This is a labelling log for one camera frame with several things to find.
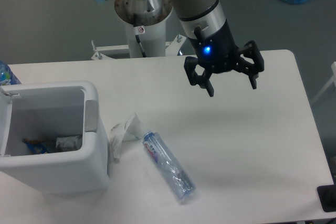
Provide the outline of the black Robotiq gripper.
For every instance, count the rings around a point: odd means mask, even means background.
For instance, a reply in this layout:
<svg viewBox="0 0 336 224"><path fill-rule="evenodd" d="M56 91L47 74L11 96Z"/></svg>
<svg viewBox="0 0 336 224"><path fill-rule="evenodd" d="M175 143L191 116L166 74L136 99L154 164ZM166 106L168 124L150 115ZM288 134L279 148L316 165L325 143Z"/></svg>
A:
<svg viewBox="0 0 336 224"><path fill-rule="evenodd" d="M239 48L233 39L228 22L215 33L205 36L201 25L193 31L190 39L196 57L187 56L184 69L190 85L199 85L210 97L214 96L214 88L210 82L212 73L237 71L248 76L253 89L257 89L257 78L264 71L264 59L254 40L248 41ZM196 66L204 69L202 75L196 72Z"/></svg>

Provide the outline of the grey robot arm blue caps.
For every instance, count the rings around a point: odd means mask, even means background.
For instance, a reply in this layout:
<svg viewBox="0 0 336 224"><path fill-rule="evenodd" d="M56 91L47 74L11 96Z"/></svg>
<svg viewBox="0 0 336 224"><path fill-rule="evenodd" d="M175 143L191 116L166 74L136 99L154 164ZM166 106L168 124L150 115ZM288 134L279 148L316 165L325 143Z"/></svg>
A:
<svg viewBox="0 0 336 224"><path fill-rule="evenodd" d="M242 48L235 44L219 0L114 0L114 8L119 18L132 27L129 44L134 56L149 56L148 49L157 41L144 42L146 29L176 12L195 51L195 56L186 57L184 62L191 85L213 96L211 75L234 70L247 75L253 89L257 87L256 80L264 70L262 55L254 41Z"/></svg>

